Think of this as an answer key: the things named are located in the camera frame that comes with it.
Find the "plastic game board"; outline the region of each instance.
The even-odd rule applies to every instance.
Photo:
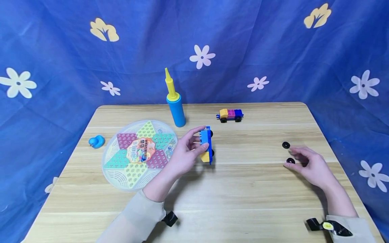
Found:
[[[118,189],[138,191],[162,170],[176,144],[176,134],[165,123],[132,123],[107,144],[102,158],[103,174]]]

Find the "blue fabric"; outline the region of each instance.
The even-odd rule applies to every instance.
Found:
[[[184,103],[306,103],[389,240],[388,11],[386,0],[2,1],[0,242],[24,238],[98,106],[165,103],[165,67]]]

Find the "wood grain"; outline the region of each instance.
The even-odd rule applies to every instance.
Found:
[[[222,108],[239,108],[241,123],[221,124]],[[102,106],[97,109],[35,220],[25,242],[94,242],[134,193],[110,185],[101,170],[104,148],[92,149],[97,134],[109,141],[129,123],[154,119],[178,136],[209,125],[214,136],[214,165],[198,163],[171,190],[165,202],[180,224],[156,227],[148,242],[331,242],[310,232],[304,221],[322,218],[323,193],[282,163],[290,157],[283,141],[309,146],[322,154],[347,190],[359,215],[368,220],[377,242],[383,242],[309,109],[302,103],[185,105],[187,125],[174,126],[168,106]]]

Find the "toy car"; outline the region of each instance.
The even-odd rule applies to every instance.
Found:
[[[219,114],[216,114],[216,119],[220,120],[221,123],[235,120],[235,122],[241,122],[243,118],[242,110],[227,110],[222,109]]]
[[[214,133],[211,131],[210,126],[206,126],[204,130],[200,131],[200,144],[209,143],[208,150],[203,154],[200,154],[200,159],[204,163],[209,162],[212,164],[212,156],[214,156],[215,152],[212,150],[212,142],[211,137]]]

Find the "sleeve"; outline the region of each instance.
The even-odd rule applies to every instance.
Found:
[[[141,243],[165,216],[164,203],[149,200],[139,191],[96,243]]]
[[[375,243],[365,219],[334,215],[327,215],[326,219],[340,223],[353,234],[352,236],[344,237],[330,233],[334,243]]]

